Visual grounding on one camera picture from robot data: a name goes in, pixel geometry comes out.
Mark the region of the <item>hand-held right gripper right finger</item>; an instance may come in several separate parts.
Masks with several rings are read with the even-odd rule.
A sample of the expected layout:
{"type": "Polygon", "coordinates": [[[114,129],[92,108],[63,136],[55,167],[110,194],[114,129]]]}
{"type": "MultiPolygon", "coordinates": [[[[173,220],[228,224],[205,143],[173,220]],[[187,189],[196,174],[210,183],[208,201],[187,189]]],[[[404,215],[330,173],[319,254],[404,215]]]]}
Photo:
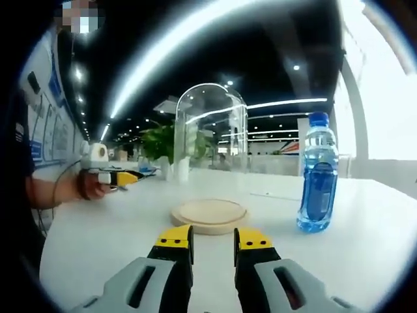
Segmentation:
{"type": "Polygon", "coordinates": [[[327,294],[324,283],[297,262],[283,259],[254,228],[234,229],[235,288],[243,312],[356,312],[327,294]]]}

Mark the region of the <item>person's left hand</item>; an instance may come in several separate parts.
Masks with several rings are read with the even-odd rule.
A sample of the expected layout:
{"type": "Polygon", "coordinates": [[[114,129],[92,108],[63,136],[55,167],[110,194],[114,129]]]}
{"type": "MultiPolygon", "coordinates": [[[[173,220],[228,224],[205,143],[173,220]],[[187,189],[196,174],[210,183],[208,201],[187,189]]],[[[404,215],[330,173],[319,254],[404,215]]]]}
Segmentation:
{"type": "Polygon", "coordinates": [[[101,183],[97,173],[80,171],[76,178],[76,188],[80,197],[84,200],[99,200],[110,193],[111,186],[101,183]]]}

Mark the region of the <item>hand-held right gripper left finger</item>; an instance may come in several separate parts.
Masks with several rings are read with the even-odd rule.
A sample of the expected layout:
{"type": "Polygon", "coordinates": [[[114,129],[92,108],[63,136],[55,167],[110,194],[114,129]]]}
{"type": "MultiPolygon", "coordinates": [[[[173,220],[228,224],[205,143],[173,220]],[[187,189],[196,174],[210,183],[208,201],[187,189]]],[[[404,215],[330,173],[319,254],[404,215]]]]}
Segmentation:
{"type": "Polygon", "coordinates": [[[187,312],[193,286],[194,230],[187,224],[161,233],[147,257],[113,275],[103,294],[71,312],[187,312]]]}

